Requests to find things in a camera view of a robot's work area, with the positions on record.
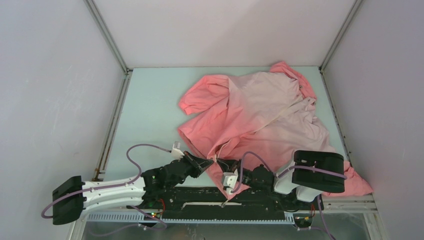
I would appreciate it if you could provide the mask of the pink zip-up jacket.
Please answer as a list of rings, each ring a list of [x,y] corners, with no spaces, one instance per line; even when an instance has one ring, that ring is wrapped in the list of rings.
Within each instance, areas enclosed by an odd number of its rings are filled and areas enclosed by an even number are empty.
[[[285,62],[268,72],[242,76],[206,75],[180,99],[192,119],[178,128],[197,156],[214,160],[206,170],[227,199],[218,159],[243,160],[253,170],[262,163],[277,172],[297,150],[335,152],[330,133],[316,116],[316,94],[308,80]]]

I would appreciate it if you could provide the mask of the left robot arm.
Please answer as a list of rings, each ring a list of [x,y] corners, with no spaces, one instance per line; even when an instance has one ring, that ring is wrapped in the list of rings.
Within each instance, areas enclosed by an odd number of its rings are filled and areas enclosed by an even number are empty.
[[[73,176],[52,192],[52,223],[65,225],[91,212],[115,207],[153,208],[160,195],[183,184],[187,177],[198,178],[214,161],[185,151],[179,159],[140,175],[113,181],[83,181]]]

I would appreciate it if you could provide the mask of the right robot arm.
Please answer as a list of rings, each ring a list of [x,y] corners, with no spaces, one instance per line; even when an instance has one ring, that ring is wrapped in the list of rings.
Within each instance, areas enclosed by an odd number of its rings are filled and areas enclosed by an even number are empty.
[[[243,160],[217,160],[223,171],[221,183],[227,194],[235,194],[243,186],[267,193],[289,195],[291,204],[304,209],[323,193],[345,191],[344,158],[334,152],[297,150],[292,160],[278,171],[265,162],[248,170]]]

